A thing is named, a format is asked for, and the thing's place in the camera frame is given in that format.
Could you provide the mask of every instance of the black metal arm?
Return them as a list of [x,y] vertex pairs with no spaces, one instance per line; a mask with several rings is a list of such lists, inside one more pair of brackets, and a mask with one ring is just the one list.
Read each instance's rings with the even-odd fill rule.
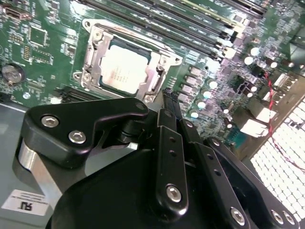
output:
[[[57,170],[75,180],[58,192],[49,228],[299,228],[224,144],[200,139],[183,119],[176,93],[166,89],[157,100],[163,104],[158,112],[124,98],[26,113],[20,163],[39,177],[35,165],[25,163],[35,155],[51,178]],[[133,153],[89,177],[80,175],[89,154],[130,143],[138,144]]]

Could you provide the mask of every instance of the red wire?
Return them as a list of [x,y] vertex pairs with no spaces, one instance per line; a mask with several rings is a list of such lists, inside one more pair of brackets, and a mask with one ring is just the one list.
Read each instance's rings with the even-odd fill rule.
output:
[[284,151],[283,152],[283,149],[276,143],[276,140],[275,138],[273,137],[273,127],[271,125],[271,121],[272,121],[272,118],[271,118],[271,110],[272,110],[272,107],[274,105],[274,101],[273,101],[273,90],[272,90],[272,82],[271,80],[269,79],[269,75],[268,73],[265,73],[265,78],[267,79],[268,81],[268,86],[270,88],[270,104],[269,104],[269,110],[270,110],[270,118],[269,118],[269,136],[271,137],[272,139],[272,142],[275,146],[275,148],[278,150],[278,152],[282,155],[282,157],[285,159],[285,161],[287,161],[288,163],[292,164],[294,167],[300,169],[303,173],[305,173],[305,169],[304,168],[301,168],[299,165],[296,164],[296,162],[294,162],[293,159],[291,159],[287,154],[286,152]]

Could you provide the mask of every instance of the green circuit board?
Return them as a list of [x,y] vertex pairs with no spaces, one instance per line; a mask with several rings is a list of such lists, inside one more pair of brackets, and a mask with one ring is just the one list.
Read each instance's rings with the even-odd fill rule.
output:
[[[110,98],[85,90],[72,76],[82,71],[90,36],[82,21],[104,19],[160,41],[181,56],[182,63],[169,69],[162,88],[171,87],[187,95],[181,101],[183,114],[196,124],[202,137],[217,136],[236,147],[247,136],[235,125],[226,128],[226,115],[220,104],[234,103],[230,113],[238,107],[247,107],[249,98],[233,89],[236,75],[253,83],[258,92],[266,84],[264,79],[251,75],[252,65],[244,63],[249,48],[260,48],[254,63],[266,57],[278,63],[290,60],[290,41],[305,24],[304,6],[294,0],[254,0],[259,9],[256,11],[240,8],[243,0],[87,2],[94,4],[71,0],[0,1],[0,66],[14,63],[26,73],[24,82],[15,86],[0,78],[0,92],[26,107],[52,104],[54,89],[66,86],[97,98]],[[4,10],[8,5],[24,10],[28,18],[17,20],[8,15]],[[236,33],[235,41],[222,36],[231,38]],[[228,48],[236,51],[229,59],[226,58]],[[197,70],[197,75],[191,74],[192,68]],[[287,73],[291,69],[279,64],[277,70]],[[189,85],[192,89],[186,93],[183,85],[188,85],[185,84],[187,75],[197,81]],[[209,80],[218,86],[209,89]],[[212,97],[204,98],[202,89],[209,89]],[[204,109],[198,108],[197,100],[204,101]],[[190,111],[196,111],[198,118],[192,118]]]

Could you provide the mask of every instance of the white sticker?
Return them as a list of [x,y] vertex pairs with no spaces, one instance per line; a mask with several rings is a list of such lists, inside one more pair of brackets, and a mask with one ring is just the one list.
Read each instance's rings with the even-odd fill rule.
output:
[[43,195],[14,190],[2,205],[2,209],[44,216],[49,207]]

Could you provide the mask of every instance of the cpu socket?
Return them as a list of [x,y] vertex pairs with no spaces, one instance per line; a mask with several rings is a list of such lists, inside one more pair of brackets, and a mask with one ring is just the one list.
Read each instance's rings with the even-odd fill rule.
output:
[[73,77],[87,90],[153,102],[170,67],[182,63],[170,47],[110,21],[85,19],[82,25],[90,36],[82,72]]

